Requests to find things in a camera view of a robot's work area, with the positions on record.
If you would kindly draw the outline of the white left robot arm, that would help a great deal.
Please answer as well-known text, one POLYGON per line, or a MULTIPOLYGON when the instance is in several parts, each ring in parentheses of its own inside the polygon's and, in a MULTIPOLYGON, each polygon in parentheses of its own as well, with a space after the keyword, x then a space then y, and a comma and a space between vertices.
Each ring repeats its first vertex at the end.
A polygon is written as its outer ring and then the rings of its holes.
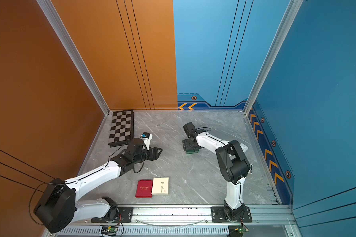
POLYGON ((134 138, 125 149, 110 157, 102 166, 67 180, 52 180, 47 184, 33 213, 52 234, 63 230, 70 223, 86 219, 99 219, 108 223, 119 221, 118 204, 111 198, 81 198, 102 184, 133 170, 136 164, 157 160, 163 150, 150 147, 150 141, 150 138, 134 138))

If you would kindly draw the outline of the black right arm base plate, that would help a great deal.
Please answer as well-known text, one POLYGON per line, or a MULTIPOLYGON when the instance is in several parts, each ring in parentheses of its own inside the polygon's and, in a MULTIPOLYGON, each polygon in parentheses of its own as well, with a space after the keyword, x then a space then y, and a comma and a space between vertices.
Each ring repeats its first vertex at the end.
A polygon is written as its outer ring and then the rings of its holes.
POLYGON ((212 222, 243 222, 252 223, 252 214, 248 206, 242 205, 237 209, 231 209, 228 206, 211 207, 212 222))

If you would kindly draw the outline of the green jewelry box lid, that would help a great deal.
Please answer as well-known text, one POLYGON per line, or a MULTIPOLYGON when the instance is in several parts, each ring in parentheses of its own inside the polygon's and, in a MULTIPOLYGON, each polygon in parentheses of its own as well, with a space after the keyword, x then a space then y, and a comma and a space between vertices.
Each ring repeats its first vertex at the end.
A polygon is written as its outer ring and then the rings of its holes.
POLYGON ((187 150, 186 150, 186 154, 187 154, 187 155, 197 154, 197 153, 199 153, 199 149, 198 149, 198 148, 187 149, 187 150))

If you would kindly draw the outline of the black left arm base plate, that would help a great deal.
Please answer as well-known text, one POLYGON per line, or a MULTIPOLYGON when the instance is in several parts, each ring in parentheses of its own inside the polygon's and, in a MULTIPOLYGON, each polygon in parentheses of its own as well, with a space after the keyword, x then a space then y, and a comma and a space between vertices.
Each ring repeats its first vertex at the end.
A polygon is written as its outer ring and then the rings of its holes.
POLYGON ((92 218, 92 223, 130 223, 133 216, 134 208, 126 207, 111 207, 104 217, 92 218))

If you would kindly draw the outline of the cream booklet with flower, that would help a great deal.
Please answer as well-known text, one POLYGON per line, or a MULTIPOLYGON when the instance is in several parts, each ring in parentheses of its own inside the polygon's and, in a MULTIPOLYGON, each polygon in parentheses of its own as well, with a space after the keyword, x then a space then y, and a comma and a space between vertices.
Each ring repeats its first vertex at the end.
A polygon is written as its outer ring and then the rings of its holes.
POLYGON ((169 193, 169 177, 154 177, 152 195, 167 195, 169 193))

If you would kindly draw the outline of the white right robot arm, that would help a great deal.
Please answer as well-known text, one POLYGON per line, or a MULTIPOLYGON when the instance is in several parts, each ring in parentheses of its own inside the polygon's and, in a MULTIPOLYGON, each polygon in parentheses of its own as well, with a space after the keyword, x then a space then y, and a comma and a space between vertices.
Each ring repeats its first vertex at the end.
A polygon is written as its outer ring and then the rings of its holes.
POLYGON ((252 222, 252 215, 243 200, 243 188, 248 172, 251 170, 244 149, 248 147, 236 140, 226 141, 217 138, 204 128, 196 128, 189 122, 183 126, 187 139, 183 140, 186 154, 196 154, 207 149, 217 157, 218 166, 226 180, 224 215, 229 222, 252 222))

